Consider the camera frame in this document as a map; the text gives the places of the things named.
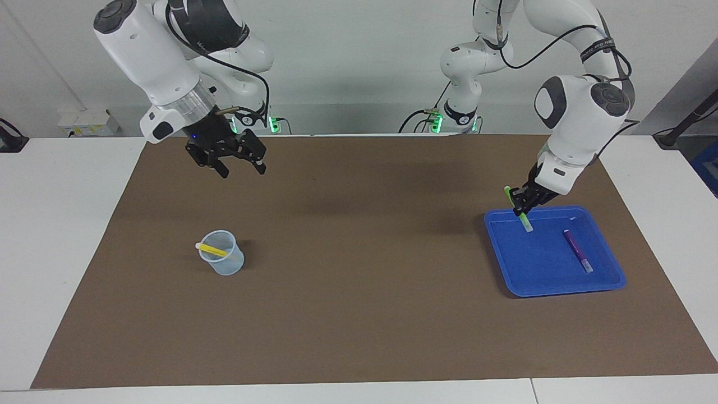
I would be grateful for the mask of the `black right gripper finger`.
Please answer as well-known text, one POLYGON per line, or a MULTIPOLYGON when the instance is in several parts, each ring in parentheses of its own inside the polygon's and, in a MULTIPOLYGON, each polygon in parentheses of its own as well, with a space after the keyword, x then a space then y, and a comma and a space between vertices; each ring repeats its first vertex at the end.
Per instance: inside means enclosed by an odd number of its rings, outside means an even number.
POLYGON ((187 152, 199 167, 211 168, 222 178, 229 176, 230 171, 213 151, 205 151, 199 146, 188 146, 187 152))
POLYGON ((255 133, 240 133, 236 134, 235 138, 237 143, 235 157, 251 163, 263 176, 266 173, 266 164, 264 164, 266 146, 255 133))

